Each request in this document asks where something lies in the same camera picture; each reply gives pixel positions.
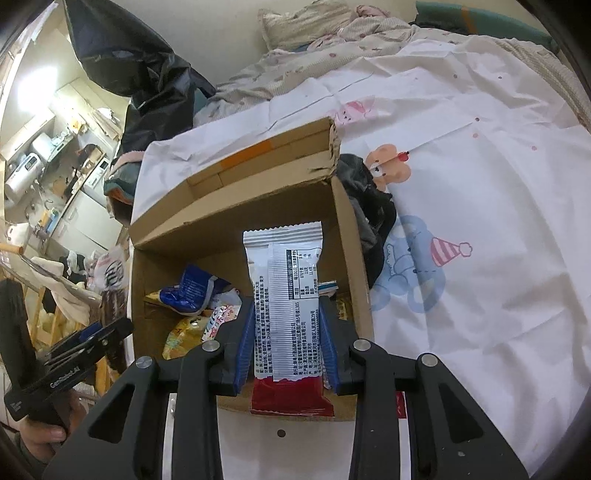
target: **pillow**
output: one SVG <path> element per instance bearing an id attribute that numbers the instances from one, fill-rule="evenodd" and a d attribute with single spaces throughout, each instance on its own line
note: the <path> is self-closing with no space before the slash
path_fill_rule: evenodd
<path id="1" fill-rule="evenodd" d="M 351 9 L 337 0 L 316 0 L 294 14 L 260 9 L 258 20 L 267 48 L 294 50 L 348 25 Z"/>

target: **black bag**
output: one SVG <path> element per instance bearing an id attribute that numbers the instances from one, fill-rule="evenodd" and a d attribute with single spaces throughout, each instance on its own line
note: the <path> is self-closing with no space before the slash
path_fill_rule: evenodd
<path id="1" fill-rule="evenodd" d="M 215 88 L 154 30 L 109 0 L 65 0 L 76 57 L 88 77 L 131 97 L 118 155 L 193 127 L 194 93 Z"/>
<path id="2" fill-rule="evenodd" d="M 355 211 L 365 272 L 371 288 L 384 267 L 384 240 L 396 222 L 392 195 L 378 190 L 363 158 L 357 155 L 341 154 L 336 175 Z"/>

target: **blue snack wrapper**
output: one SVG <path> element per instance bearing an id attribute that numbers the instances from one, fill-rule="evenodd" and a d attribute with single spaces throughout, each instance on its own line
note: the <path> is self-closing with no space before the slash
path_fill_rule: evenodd
<path id="1" fill-rule="evenodd" d="M 180 284 L 160 290 L 158 300 L 182 315 L 197 315 L 207 307 L 213 295 L 228 285 L 223 278 L 217 278 L 196 265 L 187 265 Z"/>

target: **cartoon bear print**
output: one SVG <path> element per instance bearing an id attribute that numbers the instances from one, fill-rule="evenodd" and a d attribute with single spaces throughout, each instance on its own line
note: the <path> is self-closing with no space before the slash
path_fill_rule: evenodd
<path id="1" fill-rule="evenodd" d="M 364 163 L 373 175 L 376 187 L 385 192 L 388 183 L 402 183 L 410 178 L 407 160 L 408 152 L 399 153 L 396 146 L 385 144 L 370 152 Z"/>
<path id="2" fill-rule="evenodd" d="M 436 237 L 421 218 L 402 215 L 388 234 L 384 255 L 384 269 L 370 292 L 372 310 L 385 308 L 395 295 L 406 297 L 412 312 L 426 313 L 443 295 L 444 267 L 471 257 L 472 246 Z"/>

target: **wooden stick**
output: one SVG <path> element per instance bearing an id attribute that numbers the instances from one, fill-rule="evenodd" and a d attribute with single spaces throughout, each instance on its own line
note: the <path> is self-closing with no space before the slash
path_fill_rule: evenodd
<path id="1" fill-rule="evenodd" d="M 41 326 L 39 326 L 37 330 L 37 340 L 49 346 L 49 344 L 51 343 L 51 335 L 49 335 L 49 333 L 47 333 L 45 330 L 43 330 L 43 328 L 41 328 Z"/>
<path id="2" fill-rule="evenodd" d="M 43 295 L 45 295 L 45 287 L 41 287 L 39 290 L 39 296 L 37 297 L 37 305 L 35 306 L 35 315 L 33 315 L 33 320 L 31 322 L 31 343 L 35 346 L 35 341 L 37 340 L 37 333 L 39 328 L 39 312 L 43 307 Z"/>
<path id="3" fill-rule="evenodd" d="M 25 252 L 25 247 L 23 247 L 22 245 L 19 246 L 0 243 L 0 252 L 22 255 Z"/>
<path id="4" fill-rule="evenodd" d="M 64 314 L 61 312 L 59 307 L 56 307 L 56 314 L 53 317 L 53 323 L 51 324 L 51 339 L 50 339 L 51 343 L 49 346 L 54 345 L 59 340 L 60 326 L 63 323 L 64 319 L 65 319 Z"/>
<path id="5" fill-rule="evenodd" d="M 97 393 L 102 397 L 110 386 L 111 379 L 109 378 L 107 359 L 103 357 L 96 364 L 95 388 Z"/>

